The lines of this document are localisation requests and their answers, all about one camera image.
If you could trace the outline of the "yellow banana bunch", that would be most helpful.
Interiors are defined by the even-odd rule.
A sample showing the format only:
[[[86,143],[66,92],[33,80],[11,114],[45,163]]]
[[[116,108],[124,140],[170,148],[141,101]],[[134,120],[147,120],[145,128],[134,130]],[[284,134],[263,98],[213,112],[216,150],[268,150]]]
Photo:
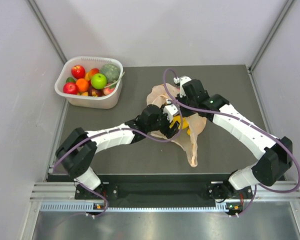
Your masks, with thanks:
[[[172,122],[170,123],[169,127],[172,129],[175,126],[177,126],[178,130],[188,129],[189,123],[187,122],[187,120],[184,117],[181,118],[180,115],[176,115],[173,117]]]

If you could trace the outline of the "translucent orange plastic bag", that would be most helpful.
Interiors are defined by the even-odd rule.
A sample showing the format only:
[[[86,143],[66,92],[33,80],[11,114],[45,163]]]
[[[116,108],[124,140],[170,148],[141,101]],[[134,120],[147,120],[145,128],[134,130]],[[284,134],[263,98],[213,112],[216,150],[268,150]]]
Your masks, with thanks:
[[[160,107],[169,98],[164,86],[162,84],[156,85],[148,94],[146,103]],[[184,117],[181,133],[172,141],[185,151],[187,161],[193,168],[198,165],[198,136],[205,129],[206,124],[207,119],[199,116],[197,113]]]

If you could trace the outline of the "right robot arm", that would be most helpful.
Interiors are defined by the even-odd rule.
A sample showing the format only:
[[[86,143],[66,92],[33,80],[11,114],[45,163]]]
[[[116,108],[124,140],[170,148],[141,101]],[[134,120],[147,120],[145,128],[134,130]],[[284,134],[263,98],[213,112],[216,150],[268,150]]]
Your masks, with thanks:
[[[185,115],[198,113],[215,125],[223,128],[246,146],[257,162],[233,172],[223,185],[223,192],[235,198],[242,189],[262,184],[272,186],[293,165],[289,156],[292,141],[262,133],[253,122],[241,115],[230,102],[219,94],[210,96],[202,82],[188,76],[175,77],[174,84],[179,87],[177,100],[183,104]]]

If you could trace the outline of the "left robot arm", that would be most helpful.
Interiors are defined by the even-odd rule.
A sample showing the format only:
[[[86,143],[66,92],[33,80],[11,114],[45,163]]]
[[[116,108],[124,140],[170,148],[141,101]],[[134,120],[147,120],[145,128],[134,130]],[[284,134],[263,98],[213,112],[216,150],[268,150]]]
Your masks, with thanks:
[[[104,191],[101,180],[91,168],[95,154],[120,145],[130,145],[150,137],[151,132],[161,132],[168,141],[179,133],[180,123],[173,118],[180,109],[173,103],[158,107],[149,104],[136,118],[119,126],[85,131],[76,128],[55,152],[57,163],[62,164],[66,173],[86,188],[92,198],[99,198]]]

